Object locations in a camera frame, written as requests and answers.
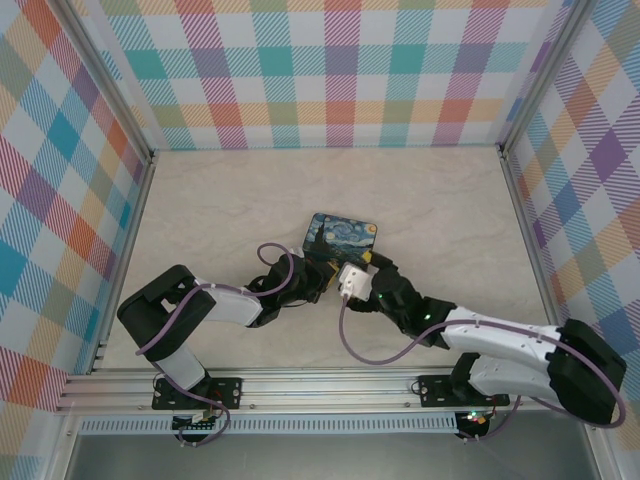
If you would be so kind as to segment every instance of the metal rail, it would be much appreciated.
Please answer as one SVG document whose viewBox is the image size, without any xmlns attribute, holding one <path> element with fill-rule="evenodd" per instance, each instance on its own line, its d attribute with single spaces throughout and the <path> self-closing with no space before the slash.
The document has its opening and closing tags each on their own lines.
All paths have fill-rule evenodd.
<svg viewBox="0 0 640 480">
<path fill-rule="evenodd" d="M 242 413 L 408 413 L 465 411 L 473 407 L 422 408 L 411 392 L 418 375 L 448 375 L 450 368 L 228 369 L 214 377 L 244 379 Z M 153 370 L 99 370 L 72 376 L 58 403 L 64 415 L 157 414 L 151 409 Z M 523 408 L 540 410 L 532 402 Z"/>
</svg>

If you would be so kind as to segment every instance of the plaid wallpaper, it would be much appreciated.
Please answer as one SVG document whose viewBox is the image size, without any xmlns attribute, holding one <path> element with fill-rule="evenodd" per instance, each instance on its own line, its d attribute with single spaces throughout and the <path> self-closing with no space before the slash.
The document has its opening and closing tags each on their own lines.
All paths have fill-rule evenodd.
<svg viewBox="0 0 640 480">
<path fill-rule="evenodd" d="M 564 26 L 564 23 L 567 20 L 569 13 L 571 12 L 571 7 L 573 6 L 573 4 L 574 4 L 574 0 L 563 0 L 562 7 L 560 7 L 560 10 L 558 10 L 556 18 L 553 20 L 553 24 L 551 25 L 551 28 L 547 32 L 547 36 L 545 37 L 544 42 L 542 43 L 542 47 L 540 48 L 540 51 L 538 52 L 536 59 L 531 64 L 531 68 L 527 73 L 527 77 L 525 78 L 525 81 L 522 83 L 522 86 L 520 87 L 520 91 L 518 92 L 518 97 L 516 98 L 516 101 L 513 103 L 511 110 L 509 111 L 507 120 L 502 126 L 502 130 L 500 131 L 498 142 L 500 143 L 504 142 L 507 135 L 509 134 L 509 131 L 511 130 L 511 126 L 513 125 L 513 121 L 515 120 L 516 115 L 520 111 L 522 102 L 524 101 L 525 98 L 527 98 L 527 95 L 529 95 L 529 92 L 531 91 L 531 87 L 533 86 L 533 82 L 538 76 L 538 72 L 540 71 L 540 68 L 544 64 L 544 61 L 547 59 L 549 52 L 551 52 L 551 47 L 553 46 L 553 42 L 558 37 L 558 34 L 562 31 L 562 27 Z"/>
<path fill-rule="evenodd" d="M 562 0 L 74 3 L 155 143 L 197 149 L 493 144 Z"/>
<path fill-rule="evenodd" d="M 143 163 L 45 0 L 0 0 L 0 65 L 0 478 L 24 480 L 89 353 Z"/>
<path fill-rule="evenodd" d="M 640 1 L 599 2 L 513 153 L 563 316 L 628 363 L 616 441 L 640 476 Z"/>
</svg>

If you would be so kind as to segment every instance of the enclosure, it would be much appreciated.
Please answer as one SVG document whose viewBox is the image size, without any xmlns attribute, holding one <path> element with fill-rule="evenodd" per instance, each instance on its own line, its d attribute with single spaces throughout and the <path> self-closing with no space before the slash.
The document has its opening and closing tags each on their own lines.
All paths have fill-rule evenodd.
<svg viewBox="0 0 640 480">
<path fill-rule="evenodd" d="M 637 1 L 0 4 L 1 478 L 638 476 Z M 625 424 L 525 399 L 465 446 L 455 409 L 411 392 L 459 352 L 365 367 L 331 288 L 261 328 L 198 327 L 189 347 L 243 398 L 237 431 L 179 448 L 118 305 L 176 264 L 246 285 L 258 245 L 300 246 L 317 212 L 375 224 L 423 295 L 588 323 L 628 364 Z M 409 342 L 380 314 L 346 325 L 369 358 Z M 267 426 L 283 418 L 314 427 Z"/>
</svg>

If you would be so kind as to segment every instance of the marble-patterned surface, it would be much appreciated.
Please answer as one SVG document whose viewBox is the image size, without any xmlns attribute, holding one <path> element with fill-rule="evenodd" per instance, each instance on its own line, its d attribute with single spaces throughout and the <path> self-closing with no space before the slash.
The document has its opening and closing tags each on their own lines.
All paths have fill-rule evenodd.
<svg viewBox="0 0 640 480">
<path fill-rule="evenodd" d="M 493 148 L 171 152 L 158 163 L 123 299 L 176 263 L 243 285 L 266 272 L 259 244 L 300 245 L 320 211 L 376 223 L 375 249 L 425 295 L 547 321 Z M 331 288 L 317 305 L 283 310 L 260 329 L 201 324 L 188 343 L 207 367 L 359 365 L 338 338 L 339 307 Z M 370 358 L 409 342 L 380 314 L 348 312 L 346 330 Z M 116 320 L 103 366 L 148 366 L 135 350 Z M 417 347 L 396 365 L 453 365 L 457 357 Z"/>
</svg>

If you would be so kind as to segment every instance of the purple cable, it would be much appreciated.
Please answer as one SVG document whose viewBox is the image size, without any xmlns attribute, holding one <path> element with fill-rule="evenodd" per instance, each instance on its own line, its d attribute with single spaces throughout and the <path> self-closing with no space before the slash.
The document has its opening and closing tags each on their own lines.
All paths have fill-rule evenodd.
<svg viewBox="0 0 640 480">
<path fill-rule="evenodd" d="M 184 309 L 184 307 L 187 305 L 187 303 L 189 303 L 189 301 L 191 300 L 191 298 L 193 298 L 193 296 L 198 293 L 200 290 L 204 290 L 205 288 L 210 288 L 210 287 L 219 287 L 219 288 L 225 288 L 227 290 L 235 290 L 237 292 L 240 292 L 241 295 L 245 295 L 247 297 L 265 297 L 267 295 L 271 295 L 274 293 L 279 292 L 280 290 L 282 290 L 284 287 L 286 287 L 289 282 L 291 281 L 291 278 L 293 277 L 293 256 L 291 255 L 291 252 L 289 252 L 289 250 L 287 250 L 284 246 L 280 245 L 279 243 L 273 243 L 273 242 L 268 242 L 268 243 L 263 243 L 262 245 L 260 245 L 258 247 L 258 258 L 260 259 L 260 261 L 266 265 L 272 265 L 270 263 L 268 263 L 267 261 L 265 261 L 265 259 L 262 257 L 261 255 L 261 251 L 263 248 L 266 247 L 277 247 L 280 250 L 282 250 L 286 255 L 287 255 L 287 259 L 289 260 L 289 273 L 287 274 L 287 278 L 284 279 L 284 281 L 278 285 L 275 288 L 272 288 L 271 290 L 267 290 L 266 292 L 249 292 L 248 290 L 243 290 L 241 288 L 237 288 L 237 287 L 232 287 L 230 285 L 223 285 L 223 284 L 216 284 L 216 285 L 212 285 L 211 283 L 203 283 L 200 284 L 196 287 L 194 287 L 193 289 L 191 289 L 191 291 L 189 291 L 189 293 L 187 293 L 187 295 L 182 299 L 182 301 L 178 304 L 178 306 L 176 307 L 176 309 L 173 311 L 173 313 L 171 314 L 171 316 L 169 317 L 169 320 L 167 320 L 167 323 L 164 324 L 164 326 L 162 327 L 162 329 L 160 329 L 160 331 L 156 334 L 155 337 L 153 337 L 151 340 L 149 340 L 149 342 L 147 342 L 146 345 L 140 347 L 140 349 L 136 352 L 136 355 L 143 355 L 144 353 L 148 352 L 151 348 L 153 348 L 169 331 L 169 329 L 173 326 L 173 324 L 176 322 L 176 320 L 178 319 L 178 317 L 180 316 L 180 313 L 182 312 L 182 310 Z"/>
<path fill-rule="evenodd" d="M 224 431 L 229 428 L 229 425 L 231 424 L 231 412 L 229 412 L 229 409 L 227 407 L 225 407 L 222 403 L 220 402 L 216 402 L 215 400 L 211 400 L 209 398 L 206 397 L 201 397 L 200 395 L 196 395 L 195 393 L 191 393 L 189 390 L 185 390 L 184 388 L 182 388 L 180 385 L 178 385 L 176 382 L 174 382 L 171 377 L 169 377 L 166 373 L 164 373 L 164 371 L 162 370 L 162 368 L 160 368 L 160 365 L 158 365 L 157 363 L 153 363 L 153 366 L 156 367 L 156 369 L 158 369 L 160 372 L 162 372 L 164 374 L 164 378 L 167 380 L 167 382 L 169 382 L 169 385 L 171 385 L 173 388 L 175 388 L 177 391 L 179 391 L 181 394 L 186 395 L 187 397 L 191 397 L 195 400 L 199 400 L 201 402 L 205 402 L 208 403 L 209 405 L 217 408 L 218 410 L 222 410 L 225 415 L 227 416 L 227 418 L 224 421 L 224 425 L 222 425 L 222 428 L 220 430 L 218 430 L 217 432 L 211 433 L 209 435 L 207 435 L 203 440 L 200 440 L 199 442 L 187 442 L 184 438 L 182 438 L 182 430 L 184 428 L 181 428 L 178 430 L 178 438 L 180 439 L 181 442 L 183 442 L 183 444 L 189 445 L 191 447 L 200 447 L 202 445 L 206 445 L 207 443 L 213 442 L 216 438 L 220 438 L 220 436 L 222 436 L 222 434 L 224 433 Z"/>
<path fill-rule="evenodd" d="M 616 403 L 618 404 L 618 409 L 620 410 L 620 413 L 618 415 L 618 419 L 615 422 L 606 424 L 606 425 L 599 425 L 599 424 L 591 424 L 588 422 L 584 422 L 581 419 L 578 419 L 580 421 L 582 421 L 583 423 L 588 423 L 591 426 L 594 427 L 598 427 L 598 428 L 617 428 L 620 425 L 622 425 L 627 417 L 627 408 L 625 407 L 624 404 L 624 400 L 622 399 L 622 396 L 620 395 L 620 393 L 618 392 L 618 390 L 616 389 L 615 385 L 613 383 L 611 383 L 611 380 L 609 380 L 609 378 L 602 372 L 602 370 L 600 370 L 591 360 L 589 360 L 587 357 L 585 357 L 582 353 L 580 353 L 579 351 L 577 351 L 575 348 L 570 347 L 569 345 L 566 345 L 562 342 L 559 342 L 558 340 L 556 340 L 555 338 L 551 338 L 548 337 L 546 335 L 540 335 L 538 336 L 538 334 L 532 334 L 529 330 L 526 330 L 524 328 L 518 328 L 518 327 L 514 327 L 511 325 L 503 325 L 501 323 L 496 323 L 496 322 L 489 322 L 487 320 L 449 320 L 448 322 L 444 322 L 444 323 L 439 323 L 437 325 L 433 325 L 429 328 L 427 328 L 424 332 L 422 332 L 418 337 L 416 337 L 416 339 L 411 342 L 406 348 L 404 348 L 404 350 L 402 350 L 400 353 L 397 353 L 396 355 L 384 359 L 384 360 L 369 360 L 368 358 L 364 358 L 361 355 L 359 355 L 357 352 L 355 352 L 353 350 L 353 348 L 351 348 L 351 345 L 349 345 L 349 342 L 347 342 L 347 337 L 344 334 L 344 313 L 345 310 L 347 309 L 347 302 L 349 301 L 349 298 L 347 296 L 343 297 L 342 300 L 342 308 L 340 310 L 340 321 L 338 322 L 338 330 L 340 332 L 340 340 L 342 341 L 342 345 L 344 345 L 344 348 L 347 349 L 347 352 L 349 352 L 349 354 L 354 357 L 357 360 L 360 360 L 362 363 L 366 363 L 368 365 L 388 365 L 389 363 L 395 362 L 396 360 L 404 357 L 407 353 L 409 353 L 416 345 L 418 345 L 425 337 L 427 337 L 428 335 L 430 335 L 431 333 L 440 330 L 442 328 L 446 328 L 448 326 L 451 325 L 482 325 L 485 327 L 492 327 L 492 328 L 497 328 L 499 330 L 506 330 L 507 332 L 512 332 L 512 333 L 518 333 L 521 335 L 525 335 L 527 337 L 531 337 L 531 338 L 539 338 L 539 340 L 543 340 L 545 342 L 551 343 L 552 345 L 555 345 L 556 347 L 564 350 L 565 352 L 573 355 L 574 357 L 576 357 L 578 360 L 580 360 L 583 364 L 585 364 L 593 373 L 596 374 L 596 376 L 600 379 L 600 381 L 602 381 L 602 383 L 604 383 L 606 385 L 606 387 L 609 389 L 609 391 L 611 392 L 611 394 L 613 395 L 613 397 L 616 400 Z M 548 404 L 546 402 L 543 402 L 542 400 L 539 399 L 533 399 L 535 401 L 537 401 L 538 403 L 544 405 L 547 408 L 550 408 L 553 411 L 559 412 L 559 413 L 564 413 L 566 415 L 572 416 L 574 418 L 578 418 L 575 417 L 574 415 L 571 415 L 569 412 L 567 412 L 565 409 L 563 408 L 559 408 L 556 407 L 555 405 L 551 405 Z"/>
</svg>

